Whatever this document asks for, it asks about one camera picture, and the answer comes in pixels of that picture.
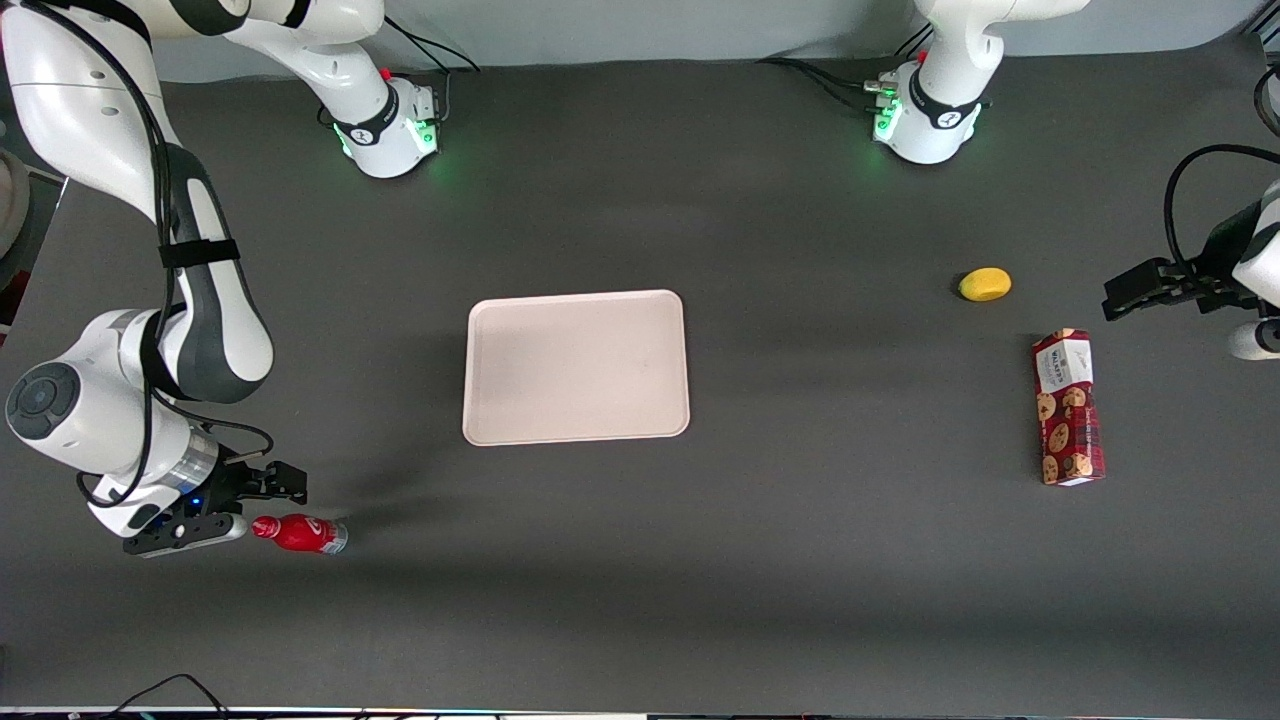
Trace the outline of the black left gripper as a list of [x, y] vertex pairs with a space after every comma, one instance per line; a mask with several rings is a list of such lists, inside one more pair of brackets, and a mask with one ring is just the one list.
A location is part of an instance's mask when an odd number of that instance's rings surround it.
[[1107, 281], [1103, 291], [1106, 322], [1158, 305], [1194, 304], [1201, 314], [1238, 306], [1231, 282], [1217, 273], [1213, 263], [1204, 265], [1201, 258], [1183, 263], [1151, 258], [1132, 268], [1126, 281]]

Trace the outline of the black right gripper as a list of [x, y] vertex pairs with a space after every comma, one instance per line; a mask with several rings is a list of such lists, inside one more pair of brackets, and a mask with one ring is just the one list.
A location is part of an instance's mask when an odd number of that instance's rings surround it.
[[264, 469], [247, 462], [220, 462], [212, 473], [212, 507], [233, 509], [246, 501], [270, 498], [306, 505], [308, 492], [303, 483], [305, 471], [283, 461], [271, 461]]

